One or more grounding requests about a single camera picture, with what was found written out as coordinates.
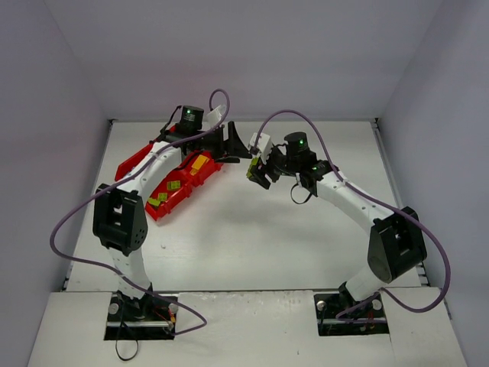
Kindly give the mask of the lime green lego brick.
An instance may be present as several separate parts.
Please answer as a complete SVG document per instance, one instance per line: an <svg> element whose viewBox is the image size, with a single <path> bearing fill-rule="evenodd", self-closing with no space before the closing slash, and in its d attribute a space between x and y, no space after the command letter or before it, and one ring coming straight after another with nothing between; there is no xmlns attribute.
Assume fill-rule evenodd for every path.
<svg viewBox="0 0 489 367"><path fill-rule="evenodd" d="M180 180L172 180L167 182L167 190L169 191L176 191L181 188L181 181Z"/></svg>

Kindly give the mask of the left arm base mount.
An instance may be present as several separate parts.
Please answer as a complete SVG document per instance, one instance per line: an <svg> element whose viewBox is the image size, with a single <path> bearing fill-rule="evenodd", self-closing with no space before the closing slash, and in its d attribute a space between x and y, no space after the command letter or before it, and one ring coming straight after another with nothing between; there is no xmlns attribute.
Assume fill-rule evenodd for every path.
<svg viewBox="0 0 489 367"><path fill-rule="evenodd" d="M173 340L179 307L175 296L167 300L145 294L131 300L120 292L111 294L104 340Z"/></svg>

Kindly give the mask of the cyan green red brick stack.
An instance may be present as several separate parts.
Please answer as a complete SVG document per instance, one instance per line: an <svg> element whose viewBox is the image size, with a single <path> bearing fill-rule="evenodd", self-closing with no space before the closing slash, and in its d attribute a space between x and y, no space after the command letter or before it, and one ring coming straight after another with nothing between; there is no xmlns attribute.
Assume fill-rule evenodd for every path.
<svg viewBox="0 0 489 367"><path fill-rule="evenodd" d="M261 167L263 161L260 157L255 157L251 160L251 163L248 167L248 171L246 173L246 177L249 180L257 179L261 177Z"/></svg>

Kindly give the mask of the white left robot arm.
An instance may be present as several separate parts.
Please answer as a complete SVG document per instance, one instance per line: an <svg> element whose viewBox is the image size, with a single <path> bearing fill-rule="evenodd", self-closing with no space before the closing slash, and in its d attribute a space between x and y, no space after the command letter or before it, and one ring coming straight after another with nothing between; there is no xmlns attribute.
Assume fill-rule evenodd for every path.
<svg viewBox="0 0 489 367"><path fill-rule="evenodd" d="M168 122L146 148L123 162L113 186L98 187L92 231L112 257L123 299L140 301L153 290L142 255L148 234L146 207L168 213L202 172L250 157L235 123L224 120L226 109L177 107L180 120Z"/></svg>

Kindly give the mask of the pale yellow lego brick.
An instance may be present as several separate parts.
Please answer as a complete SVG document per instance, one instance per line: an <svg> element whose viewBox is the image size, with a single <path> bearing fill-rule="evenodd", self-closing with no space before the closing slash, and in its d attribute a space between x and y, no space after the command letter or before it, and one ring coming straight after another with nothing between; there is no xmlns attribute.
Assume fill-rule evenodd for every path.
<svg viewBox="0 0 489 367"><path fill-rule="evenodd" d="M200 154L192 164L193 171L199 171L206 163L209 161L209 158L203 154Z"/></svg>

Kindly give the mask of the green curved lego piece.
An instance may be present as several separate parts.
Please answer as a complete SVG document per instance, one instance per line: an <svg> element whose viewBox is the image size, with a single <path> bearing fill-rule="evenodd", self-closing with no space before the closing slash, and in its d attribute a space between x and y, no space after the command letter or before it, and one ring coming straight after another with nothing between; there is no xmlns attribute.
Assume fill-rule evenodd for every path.
<svg viewBox="0 0 489 367"><path fill-rule="evenodd" d="M158 206L160 205L160 201L159 201L159 200L157 200L157 199L154 199L154 198L152 198L152 197L150 197L150 198L147 200L147 203L148 203L149 205L154 206L154 207L158 207Z"/></svg>

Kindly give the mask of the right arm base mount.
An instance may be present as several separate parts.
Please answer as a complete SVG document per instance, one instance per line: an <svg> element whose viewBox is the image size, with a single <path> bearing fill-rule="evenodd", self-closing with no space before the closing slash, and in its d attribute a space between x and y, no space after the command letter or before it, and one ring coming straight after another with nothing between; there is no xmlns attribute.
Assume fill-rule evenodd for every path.
<svg viewBox="0 0 489 367"><path fill-rule="evenodd" d="M338 293L313 296L319 336L371 336L390 333L381 295L347 306Z"/></svg>

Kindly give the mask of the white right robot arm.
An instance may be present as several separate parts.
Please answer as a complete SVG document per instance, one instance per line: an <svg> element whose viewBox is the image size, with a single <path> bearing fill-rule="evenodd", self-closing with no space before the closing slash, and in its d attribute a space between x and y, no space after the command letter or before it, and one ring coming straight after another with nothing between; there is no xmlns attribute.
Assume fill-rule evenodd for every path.
<svg viewBox="0 0 489 367"><path fill-rule="evenodd" d="M411 221L414 210L400 213L366 199L366 193L327 160L319 160L308 145L304 132L288 134L283 145L271 137L254 133L248 148L252 159L247 178L264 189L282 176L293 177L310 196L325 200L356 222L369 236L365 266L338 289L341 297L354 304L370 297L426 259L420 229Z"/></svg>

